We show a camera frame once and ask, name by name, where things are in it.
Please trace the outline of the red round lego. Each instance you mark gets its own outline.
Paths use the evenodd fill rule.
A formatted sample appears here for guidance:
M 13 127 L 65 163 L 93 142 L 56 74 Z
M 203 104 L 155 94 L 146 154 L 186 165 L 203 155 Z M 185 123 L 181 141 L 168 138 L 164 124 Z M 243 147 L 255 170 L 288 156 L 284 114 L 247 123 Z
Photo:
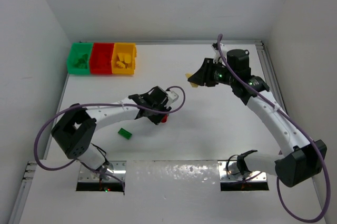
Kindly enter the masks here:
M 163 119 L 161 120 L 162 123 L 166 123 L 167 122 L 167 119 L 168 119 L 168 115 L 165 115 L 163 117 Z

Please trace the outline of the green L-shaped lego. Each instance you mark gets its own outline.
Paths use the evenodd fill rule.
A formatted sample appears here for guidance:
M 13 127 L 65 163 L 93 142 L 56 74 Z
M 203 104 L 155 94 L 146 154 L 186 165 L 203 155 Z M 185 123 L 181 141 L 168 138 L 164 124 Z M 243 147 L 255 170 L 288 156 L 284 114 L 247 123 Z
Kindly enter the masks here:
M 132 133 L 128 132 L 124 128 L 120 128 L 118 134 L 127 140 L 129 140 L 132 137 Z

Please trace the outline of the yellow butterfly round lego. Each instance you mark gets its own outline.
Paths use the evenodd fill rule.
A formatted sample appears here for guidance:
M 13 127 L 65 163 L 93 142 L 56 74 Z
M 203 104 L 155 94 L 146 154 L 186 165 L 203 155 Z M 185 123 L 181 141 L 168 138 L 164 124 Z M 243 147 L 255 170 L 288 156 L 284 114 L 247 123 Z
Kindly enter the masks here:
M 125 61 L 126 64 L 131 64 L 132 56 L 130 54 L 125 54 Z

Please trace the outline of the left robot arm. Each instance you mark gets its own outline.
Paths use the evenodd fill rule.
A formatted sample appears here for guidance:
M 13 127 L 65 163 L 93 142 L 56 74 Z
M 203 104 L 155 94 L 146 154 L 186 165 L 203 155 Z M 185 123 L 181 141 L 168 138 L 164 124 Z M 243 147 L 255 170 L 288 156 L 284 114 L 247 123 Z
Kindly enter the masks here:
M 140 118 L 148 118 L 158 125 L 179 98 L 173 91 L 156 86 L 144 94 L 133 94 L 111 106 L 95 105 L 65 112 L 52 129 L 52 137 L 68 159 L 78 159 L 88 167 L 99 170 L 106 158 L 91 145 L 95 131 L 106 126 Z

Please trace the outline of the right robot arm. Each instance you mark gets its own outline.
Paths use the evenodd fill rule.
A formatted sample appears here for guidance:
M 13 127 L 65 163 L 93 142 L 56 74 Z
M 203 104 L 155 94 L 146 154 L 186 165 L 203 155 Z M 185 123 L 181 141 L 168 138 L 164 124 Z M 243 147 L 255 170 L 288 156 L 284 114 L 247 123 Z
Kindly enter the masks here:
M 205 58 L 202 66 L 188 77 L 191 84 L 214 87 L 229 85 L 233 94 L 254 112 L 276 140 L 281 155 L 261 154 L 249 150 L 228 165 L 228 173 L 247 178 L 253 171 L 276 176 L 287 187 L 293 187 L 320 172 L 327 172 L 324 164 L 327 147 L 321 140 L 311 143 L 279 107 L 264 80 L 252 75 L 248 50 L 216 50 L 215 58 Z M 226 52 L 223 62 L 222 53 Z

